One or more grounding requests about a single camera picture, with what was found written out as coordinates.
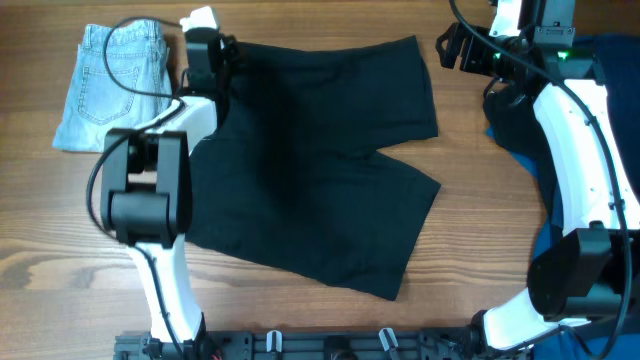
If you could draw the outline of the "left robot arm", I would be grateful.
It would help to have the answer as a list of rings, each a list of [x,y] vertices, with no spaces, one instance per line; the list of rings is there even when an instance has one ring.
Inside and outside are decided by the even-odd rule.
[[[151,314],[150,343],[181,356],[204,341],[188,275],[185,235],[193,214],[190,154],[224,123],[239,51],[214,25],[183,31],[188,81],[168,110],[138,128],[115,128],[91,175],[100,177],[99,229],[126,246]]]

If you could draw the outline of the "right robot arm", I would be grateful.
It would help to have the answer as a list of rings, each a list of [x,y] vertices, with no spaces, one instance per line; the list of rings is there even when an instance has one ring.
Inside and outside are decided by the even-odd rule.
[[[605,333],[597,358],[639,321],[639,42],[580,39],[571,1],[498,1],[489,27],[462,15],[436,42],[440,63],[484,75],[495,141],[536,166],[550,245],[526,286],[466,327],[466,358],[528,356],[540,342]]]

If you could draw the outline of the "black shorts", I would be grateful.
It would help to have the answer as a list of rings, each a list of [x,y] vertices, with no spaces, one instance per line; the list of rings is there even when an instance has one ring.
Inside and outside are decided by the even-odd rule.
[[[418,40],[336,51],[244,43],[241,51],[227,117],[190,157],[187,240],[396,299],[440,189],[384,154],[438,134]]]

